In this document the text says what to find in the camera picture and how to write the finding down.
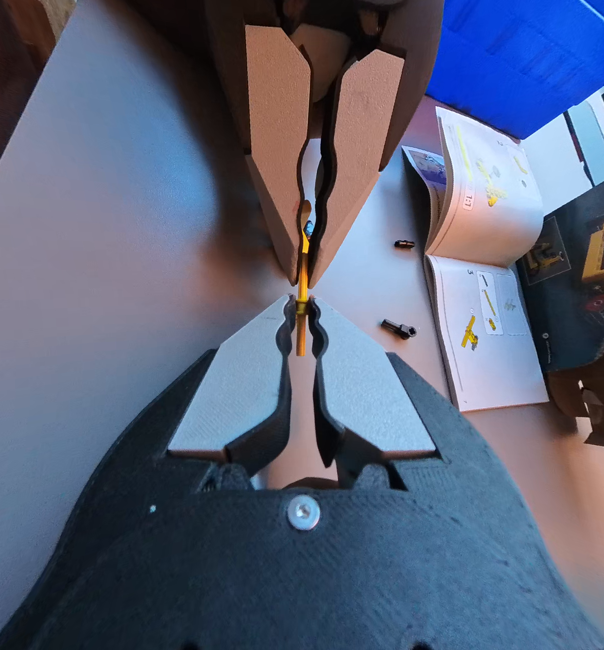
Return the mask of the white cardboard box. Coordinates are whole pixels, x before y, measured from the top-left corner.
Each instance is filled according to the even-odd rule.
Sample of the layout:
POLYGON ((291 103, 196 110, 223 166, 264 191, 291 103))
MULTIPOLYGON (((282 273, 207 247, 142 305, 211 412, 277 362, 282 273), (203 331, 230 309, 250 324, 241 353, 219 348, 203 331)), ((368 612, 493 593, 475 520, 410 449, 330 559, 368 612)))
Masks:
POLYGON ((566 126, 590 185, 604 181, 604 87, 565 111, 566 126))

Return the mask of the yellow lego axle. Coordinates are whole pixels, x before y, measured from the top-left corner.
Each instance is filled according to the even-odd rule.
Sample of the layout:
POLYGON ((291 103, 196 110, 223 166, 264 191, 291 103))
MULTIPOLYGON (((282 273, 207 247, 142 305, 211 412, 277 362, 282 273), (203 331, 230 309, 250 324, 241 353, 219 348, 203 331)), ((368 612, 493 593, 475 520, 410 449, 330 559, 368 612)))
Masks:
POLYGON ((308 311, 308 251, 309 239, 306 231, 302 234, 300 269, 298 277, 298 297, 296 299, 296 355, 306 353, 306 322, 308 311))

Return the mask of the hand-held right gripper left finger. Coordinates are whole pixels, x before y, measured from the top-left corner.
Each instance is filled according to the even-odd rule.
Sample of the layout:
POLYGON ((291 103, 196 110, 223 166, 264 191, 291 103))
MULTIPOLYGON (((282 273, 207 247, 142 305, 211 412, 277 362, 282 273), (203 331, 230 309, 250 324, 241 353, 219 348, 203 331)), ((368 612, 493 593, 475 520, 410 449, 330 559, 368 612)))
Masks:
POLYGON ((291 295, 284 295, 216 350, 168 451, 241 465, 255 476, 290 435, 291 295))

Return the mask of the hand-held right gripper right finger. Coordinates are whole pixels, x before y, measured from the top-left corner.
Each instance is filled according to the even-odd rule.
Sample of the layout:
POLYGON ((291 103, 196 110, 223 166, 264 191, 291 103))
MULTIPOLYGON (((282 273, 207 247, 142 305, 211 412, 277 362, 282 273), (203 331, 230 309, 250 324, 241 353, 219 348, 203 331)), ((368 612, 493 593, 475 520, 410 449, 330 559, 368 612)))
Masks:
POLYGON ((367 465, 432 458, 436 446, 385 349, 319 298, 308 303, 316 443, 339 486, 367 465))

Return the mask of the black lego set box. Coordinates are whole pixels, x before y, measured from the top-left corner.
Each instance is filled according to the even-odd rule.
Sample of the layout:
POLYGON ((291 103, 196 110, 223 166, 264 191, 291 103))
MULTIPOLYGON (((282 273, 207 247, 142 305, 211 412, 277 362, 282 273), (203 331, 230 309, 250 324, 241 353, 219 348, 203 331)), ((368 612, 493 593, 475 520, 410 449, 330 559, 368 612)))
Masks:
POLYGON ((545 217, 517 270, 550 396, 604 447, 604 181, 545 217))

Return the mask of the folded paper leaflet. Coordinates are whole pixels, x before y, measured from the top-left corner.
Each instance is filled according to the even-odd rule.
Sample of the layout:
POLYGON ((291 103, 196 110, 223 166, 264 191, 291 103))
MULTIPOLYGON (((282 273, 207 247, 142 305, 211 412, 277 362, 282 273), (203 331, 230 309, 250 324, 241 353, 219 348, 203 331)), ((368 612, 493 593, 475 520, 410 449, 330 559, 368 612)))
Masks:
POLYGON ((402 146, 402 151, 427 186, 431 200, 440 206, 447 185, 444 158, 436 153, 409 146, 402 146))

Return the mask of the blue plastic bin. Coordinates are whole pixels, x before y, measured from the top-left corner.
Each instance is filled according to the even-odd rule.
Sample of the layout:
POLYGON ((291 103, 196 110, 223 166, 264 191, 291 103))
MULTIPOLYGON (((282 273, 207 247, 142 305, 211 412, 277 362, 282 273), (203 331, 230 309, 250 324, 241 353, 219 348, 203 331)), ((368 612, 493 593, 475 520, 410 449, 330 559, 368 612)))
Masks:
POLYGON ((426 94, 519 140, 604 86, 604 1, 445 1, 426 94))

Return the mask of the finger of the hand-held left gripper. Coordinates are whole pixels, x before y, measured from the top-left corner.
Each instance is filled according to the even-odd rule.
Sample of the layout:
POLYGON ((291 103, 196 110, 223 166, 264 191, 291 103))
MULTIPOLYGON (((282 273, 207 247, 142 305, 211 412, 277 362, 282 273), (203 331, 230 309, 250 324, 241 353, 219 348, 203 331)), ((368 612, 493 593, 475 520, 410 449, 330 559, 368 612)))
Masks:
POLYGON ((336 256, 379 178, 403 68, 402 58, 372 51, 345 65, 330 94, 309 248, 309 287, 318 283, 336 256))
POLYGON ((278 27, 245 26, 250 152, 246 156, 276 256, 298 279, 300 160, 308 142, 312 71, 278 27))

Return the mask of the open lego instruction booklet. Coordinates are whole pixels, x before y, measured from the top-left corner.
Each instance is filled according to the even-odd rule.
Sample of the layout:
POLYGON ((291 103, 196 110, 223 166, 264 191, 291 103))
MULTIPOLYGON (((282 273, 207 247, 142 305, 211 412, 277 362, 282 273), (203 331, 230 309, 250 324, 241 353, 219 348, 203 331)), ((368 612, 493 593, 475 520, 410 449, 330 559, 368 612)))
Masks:
POLYGON ((509 136, 444 107, 436 122, 447 185, 440 206, 429 193, 425 269, 452 401, 461 412, 546 402, 512 270, 544 221, 534 174, 509 136))

